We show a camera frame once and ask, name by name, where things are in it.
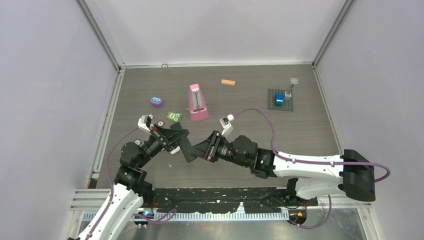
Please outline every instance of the small gray object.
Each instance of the small gray object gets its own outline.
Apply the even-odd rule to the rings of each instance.
[[[276,93],[281,93],[284,95],[284,91],[287,90],[281,90],[281,89],[268,89],[268,109],[274,109],[274,110],[281,110],[281,111],[294,111],[293,107],[293,92],[291,92],[291,98],[288,100],[284,99],[284,102],[282,103],[282,106],[276,106]]]
[[[284,101],[289,100],[292,98],[292,92],[291,91],[284,91]]]

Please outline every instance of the gray table surface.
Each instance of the gray table surface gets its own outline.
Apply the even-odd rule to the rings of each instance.
[[[298,78],[294,87],[294,111],[267,109],[267,89],[288,89],[290,78]],[[235,86],[221,85],[221,79],[236,81]],[[209,118],[192,122],[187,111],[191,84],[199,84],[207,102]],[[150,98],[156,96],[164,106],[155,108]],[[191,144],[206,139],[213,130],[221,131],[219,118],[246,108],[259,108],[275,124],[275,147],[278,151],[296,155],[326,156],[338,153],[324,103],[310,65],[214,66],[126,69],[113,122],[106,145],[105,157],[127,132],[137,127],[141,115],[154,114],[154,122],[167,121],[168,112],[183,113],[181,125],[190,131]],[[261,148],[270,149],[271,129],[257,112],[249,111],[233,122],[229,141],[245,135]],[[120,164],[121,146],[148,135],[137,130],[125,138],[112,153],[109,163],[112,178]],[[159,153],[144,168],[146,181],[155,188],[204,187],[285,187],[287,179],[261,179],[249,169],[219,160],[210,163],[196,159],[187,163],[182,153]],[[97,188],[109,188],[106,159],[102,162]]]

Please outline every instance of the wooden block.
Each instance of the wooden block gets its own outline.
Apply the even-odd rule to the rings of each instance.
[[[236,81],[222,79],[221,84],[222,85],[228,85],[228,86],[234,86],[234,85],[236,85]]]

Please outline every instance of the white bracket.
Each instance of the white bracket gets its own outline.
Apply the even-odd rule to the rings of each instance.
[[[233,131],[233,126],[231,125],[231,121],[234,120],[234,116],[232,114],[228,115],[227,117],[223,117],[219,119],[219,122],[221,123],[221,126],[224,128],[222,130],[221,135],[225,138],[228,135],[230,135],[231,131]]]
[[[317,196],[326,195],[345,195],[346,193],[339,189],[342,181],[328,181],[316,178],[299,178],[296,182],[296,196],[309,200]]]
[[[147,121],[148,121],[149,116],[148,115],[143,115],[140,117],[140,119],[138,119],[138,128],[143,130],[144,132],[150,134],[150,128],[147,127]]]

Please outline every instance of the cable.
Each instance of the cable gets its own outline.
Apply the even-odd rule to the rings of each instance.
[[[293,225],[296,225],[298,228],[301,228],[301,229],[317,229],[317,228],[324,226],[324,224],[326,224],[327,221],[330,219],[331,210],[332,210],[332,202],[331,202],[330,195],[328,195],[328,214],[327,214],[327,217],[325,218],[325,220],[323,222],[321,222],[320,224],[318,224],[316,226],[304,226],[304,225],[300,225],[300,224],[296,223],[296,220],[298,219],[297,217],[294,221],[289,219],[288,222],[293,224]]]
[[[247,108],[247,109],[244,109],[244,110],[236,113],[234,115],[234,117],[237,117],[238,115],[240,115],[244,112],[247,112],[247,111],[256,111],[256,112],[260,113],[268,121],[269,126],[271,127],[271,130],[272,130],[272,137],[271,137],[271,150],[272,150],[272,152],[281,159],[284,159],[286,161],[292,161],[293,159],[282,156],[276,151],[276,149],[274,147],[274,139],[275,139],[275,135],[276,135],[276,130],[275,130],[274,124],[271,121],[271,119],[263,111],[259,110],[258,108],[251,107],[251,108]],[[331,165],[331,163],[328,162],[328,161],[307,161],[307,160],[296,159],[295,162],[301,163],[301,164]],[[333,162],[332,164],[333,165],[349,165],[349,166],[372,166],[372,167],[379,167],[379,168],[386,170],[386,174],[384,176],[377,178],[375,180],[376,183],[381,182],[384,179],[388,178],[390,176],[390,173],[391,173],[390,169],[387,166],[385,166],[381,163],[376,163],[376,162],[342,161],[342,162]]]
[[[153,209],[156,208],[156,196],[154,196],[151,201],[152,201],[152,205],[150,206],[150,210],[153,213]]]
[[[305,215],[308,215],[308,202],[305,202],[304,208],[305,208]]]
[[[246,109],[244,109],[244,110],[242,110],[242,111],[234,114],[233,116],[234,117],[237,117],[238,115],[240,115],[240,114],[242,114],[244,112],[247,112],[247,111],[256,111],[256,112],[260,113],[268,121],[269,126],[271,127],[271,131],[272,131],[272,137],[271,137],[271,150],[272,150],[272,152],[276,156],[278,156],[279,158],[281,158],[281,159],[284,159],[286,161],[292,161],[291,158],[288,158],[288,157],[285,157],[285,156],[281,156],[276,151],[275,146],[274,146],[274,139],[275,139],[275,135],[276,135],[276,130],[275,130],[274,124],[271,121],[271,119],[263,111],[259,110],[258,108],[250,107],[250,108],[246,108]],[[331,163],[330,162],[327,162],[327,161],[307,161],[307,160],[296,159],[295,162],[296,163],[301,163],[301,164],[331,165]],[[351,162],[351,161],[346,161],[346,162],[333,162],[332,164],[333,165],[349,165],[349,166],[372,166],[372,167],[379,167],[379,168],[382,168],[382,169],[386,170],[386,174],[385,175],[383,175],[382,177],[379,177],[379,178],[377,178],[377,179],[374,180],[376,183],[385,180],[386,178],[388,178],[390,176],[390,173],[391,173],[390,169],[387,166],[385,166],[385,165],[383,165],[381,163],[375,163],[375,162]],[[326,222],[330,218],[331,210],[332,210],[332,202],[331,202],[330,195],[328,195],[328,202],[329,202],[328,215],[327,215],[327,217],[325,218],[325,220],[321,224],[319,224],[317,226],[303,226],[303,225],[298,225],[298,227],[300,227],[302,229],[317,229],[319,227],[322,227],[324,224],[326,224]],[[292,224],[297,225],[297,223],[295,223],[292,220],[289,220],[289,222],[292,223]]]
[[[107,179],[109,180],[109,185],[110,185],[110,196],[109,196],[109,201],[106,205],[106,207],[104,208],[103,212],[101,212],[100,216],[98,217],[97,221],[94,223],[93,227],[91,228],[91,230],[88,232],[87,236],[85,237],[85,240],[89,240],[90,237],[93,235],[94,230],[96,229],[97,225],[99,225],[100,221],[103,219],[103,217],[105,216],[106,212],[108,211],[109,207],[111,206],[112,203],[112,199],[114,198],[114,182],[112,181],[112,175],[111,175],[111,171],[109,169],[109,159],[111,158],[112,153],[114,152],[115,148],[118,146],[118,144],[124,140],[128,135],[132,134],[133,132],[135,132],[137,129],[139,129],[138,127],[134,128],[133,130],[131,130],[130,132],[128,132],[127,134],[125,134],[116,144],[115,146],[112,147],[112,150],[110,150],[109,154],[107,155],[106,158],[106,169],[107,169]]]

